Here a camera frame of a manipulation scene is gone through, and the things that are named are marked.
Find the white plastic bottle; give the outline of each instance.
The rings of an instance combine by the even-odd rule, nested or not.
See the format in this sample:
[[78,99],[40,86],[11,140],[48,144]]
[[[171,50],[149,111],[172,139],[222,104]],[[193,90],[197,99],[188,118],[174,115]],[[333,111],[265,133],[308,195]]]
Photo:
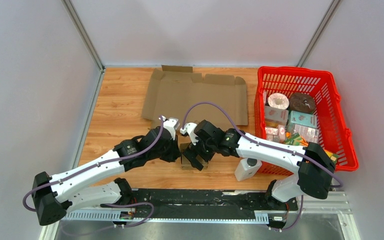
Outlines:
[[234,171],[234,176],[239,182],[249,179],[256,174],[262,165],[263,164],[260,160],[254,158],[244,158],[239,161],[239,165]]

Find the teal box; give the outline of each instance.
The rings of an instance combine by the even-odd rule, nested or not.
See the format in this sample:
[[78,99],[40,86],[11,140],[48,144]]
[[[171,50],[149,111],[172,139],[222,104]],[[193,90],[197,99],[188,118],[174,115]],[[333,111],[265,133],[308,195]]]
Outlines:
[[299,112],[299,111],[290,111],[289,117],[287,119],[287,128],[286,131],[288,133],[291,133],[294,128],[295,124],[299,124],[305,127],[317,129],[317,116]]

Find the wooden surface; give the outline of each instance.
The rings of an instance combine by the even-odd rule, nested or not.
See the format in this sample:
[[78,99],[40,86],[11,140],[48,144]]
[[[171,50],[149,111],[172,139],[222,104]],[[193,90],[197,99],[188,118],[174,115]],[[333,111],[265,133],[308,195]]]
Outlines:
[[[148,132],[151,121],[141,118],[142,106],[153,68],[107,68],[87,133],[79,165],[88,163],[122,140]],[[240,128],[255,133],[254,99],[257,89],[257,68],[196,67],[196,73],[240,76],[246,81],[248,94],[248,126]],[[188,142],[179,137],[180,143]],[[284,176],[257,173],[238,182],[234,171],[239,158],[216,154],[203,171],[183,170],[180,160],[168,163],[159,159],[145,166],[104,179],[97,185],[107,184],[115,178],[126,178],[132,188],[169,189],[232,189],[265,190],[273,179]]]

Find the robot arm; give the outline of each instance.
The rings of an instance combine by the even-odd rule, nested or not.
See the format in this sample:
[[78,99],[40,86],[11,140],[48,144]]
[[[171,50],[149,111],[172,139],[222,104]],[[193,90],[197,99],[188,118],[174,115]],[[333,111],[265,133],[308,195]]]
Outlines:
[[179,121],[176,118],[165,117],[163,121],[161,136],[153,146],[151,145],[156,140],[160,127],[151,129],[147,135],[124,140],[104,155],[70,171],[51,176],[46,172],[37,174],[34,177],[33,189],[50,182],[59,182],[32,193],[39,224],[44,226],[55,223],[68,212],[88,206],[128,204],[130,201],[128,196],[132,190],[123,179],[118,178],[106,185],[88,186],[112,175],[142,167],[153,159],[175,162],[181,154],[176,136]]
[[307,147],[280,144],[243,131],[240,134],[234,128],[222,131],[206,120],[197,125],[186,124],[180,132],[183,136],[194,138],[182,154],[199,170],[202,169],[199,158],[208,162],[218,153],[225,157],[264,161],[292,172],[291,176],[270,183],[265,194],[268,202],[285,203],[303,194],[317,199],[326,199],[328,196],[332,177],[302,157],[311,157],[333,173],[335,164],[316,143],[310,142]]

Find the white wall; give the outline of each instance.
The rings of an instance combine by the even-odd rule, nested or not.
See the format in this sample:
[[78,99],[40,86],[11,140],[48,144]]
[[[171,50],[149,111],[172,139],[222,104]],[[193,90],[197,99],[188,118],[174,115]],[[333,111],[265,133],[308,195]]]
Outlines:
[[384,1],[342,1],[305,67],[335,76],[360,162],[340,176],[361,239],[384,239]]
[[331,0],[73,0],[105,65],[296,65]]
[[69,167],[98,77],[61,1],[0,0],[0,239],[38,239],[22,197]]

